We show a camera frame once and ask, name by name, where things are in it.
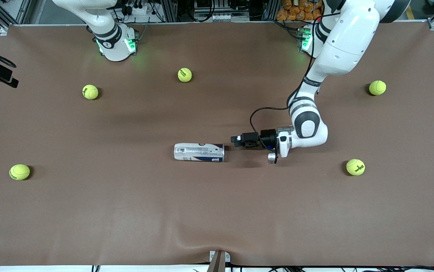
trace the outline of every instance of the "tennis ball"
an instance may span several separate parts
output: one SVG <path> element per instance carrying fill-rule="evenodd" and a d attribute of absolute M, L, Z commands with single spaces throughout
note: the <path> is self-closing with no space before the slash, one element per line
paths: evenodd
<path fill-rule="evenodd" d="M 86 85 L 84 88 L 82 88 L 82 95 L 89 100 L 97 98 L 98 94 L 98 88 L 96 88 L 94 85 Z"/>
<path fill-rule="evenodd" d="M 386 89 L 387 85 L 381 80 L 373 81 L 369 87 L 369 91 L 372 95 L 381 95 L 382 93 L 385 93 Z"/>
<path fill-rule="evenodd" d="M 352 159 L 346 164 L 346 170 L 353 176 L 360 176 L 365 172 L 365 164 L 358 159 Z"/>
<path fill-rule="evenodd" d="M 27 165 L 14 165 L 8 172 L 9 176 L 16 181 L 27 179 L 30 173 L 31 171 Z"/>
<path fill-rule="evenodd" d="M 192 72 L 188 68 L 182 68 L 178 71 L 178 79 L 182 82 L 188 82 L 192 79 Z"/>

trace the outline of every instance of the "brown cloth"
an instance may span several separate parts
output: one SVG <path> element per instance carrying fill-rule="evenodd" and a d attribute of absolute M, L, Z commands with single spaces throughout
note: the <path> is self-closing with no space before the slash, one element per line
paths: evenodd
<path fill-rule="evenodd" d="M 11 27 L 0 54 L 0 265 L 434 265 L 434 31 L 381 25 L 351 73 L 316 103 L 326 144 L 277 165 L 173 158 L 179 142 L 230 144 L 258 107 L 284 107 L 309 58 L 274 24 L 149 26 L 138 55 L 109 62 L 84 27 Z M 179 68 L 193 80 L 181 83 Z M 364 90 L 374 80 L 385 94 Z M 83 98 L 84 85 L 101 88 Z M 290 125 L 261 111 L 258 129 Z M 359 158 L 359 177 L 343 162 Z M 10 179 L 15 164 L 33 169 Z"/>

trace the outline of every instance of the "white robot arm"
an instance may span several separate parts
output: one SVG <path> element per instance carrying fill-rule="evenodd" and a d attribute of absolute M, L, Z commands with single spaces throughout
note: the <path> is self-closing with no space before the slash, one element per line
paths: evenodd
<path fill-rule="evenodd" d="M 64 9 L 77 15 L 96 36 L 99 51 L 113 62 L 125 60 L 136 53 L 138 33 L 129 26 L 116 23 L 107 8 L 117 0 L 53 0 Z"/>
<path fill-rule="evenodd" d="M 405 8 L 409 5 L 410 0 L 375 0 L 375 9 L 380 14 L 380 23 L 391 23 L 395 21 Z M 323 47 L 326 39 L 331 33 L 331 30 L 335 27 L 336 22 L 340 14 L 337 14 L 340 10 L 343 10 L 346 0 L 324 0 L 324 17 L 319 24 L 314 28 L 312 25 L 307 25 L 304 28 L 313 33 L 314 38 L 314 52 L 312 52 L 311 43 L 308 42 L 303 45 L 302 50 L 307 52 L 308 55 L 317 57 L 321 48 Z"/>
<path fill-rule="evenodd" d="M 291 148 L 324 144 L 328 138 L 328 127 L 321 119 L 315 103 L 315 94 L 327 76 L 347 74 L 357 65 L 367 50 L 381 19 L 386 17 L 396 1 L 400 0 L 340 1 L 340 14 L 330 16 L 336 18 L 335 25 L 324 40 L 316 60 L 304 76 L 300 87 L 288 100 L 288 110 L 293 125 L 261 131 L 261 136 L 257 133 L 244 133 L 232 137 L 234 146 L 264 145 L 264 148 L 272 150 L 268 162 L 276 163 L 278 153 L 281 157 L 287 157 Z M 409 0 L 406 5 L 402 3 L 401 10 L 395 13 L 402 14 L 408 3 Z"/>

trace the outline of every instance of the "green light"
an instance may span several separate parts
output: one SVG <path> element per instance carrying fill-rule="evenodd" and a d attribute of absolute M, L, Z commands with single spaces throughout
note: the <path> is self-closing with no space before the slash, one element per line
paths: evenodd
<path fill-rule="evenodd" d="M 135 51 L 135 42 L 134 41 L 125 39 L 125 43 L 126 43 L 126 45 L 128 47 L 128 50 L 130 52 L 134 52 Z"/>
<path fill-rule="evenodd" d="M 101 48 L 101 44 L 99 43 L 98 40 L 96 40 L 96 43 L 98 44 L 99 51 L 101 52 L 101 54 L 103 54 L 103 48 Z"/>
<path fill-rule="evenodd" d="M 311 45 L 312 41 L 313 41 L 313 36 L 309 34 L 308 37 L 303 41 L 302 50 L 308 50 L 309 45 Z"/>

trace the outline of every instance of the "can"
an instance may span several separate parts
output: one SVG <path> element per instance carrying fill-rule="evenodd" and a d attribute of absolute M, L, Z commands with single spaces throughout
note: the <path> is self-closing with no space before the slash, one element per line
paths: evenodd
<path fill-rule="evenodd" d="M 223 162 L 224 145 L 179 143 L 175 144 L 174 157 L 181 161 Z"/>

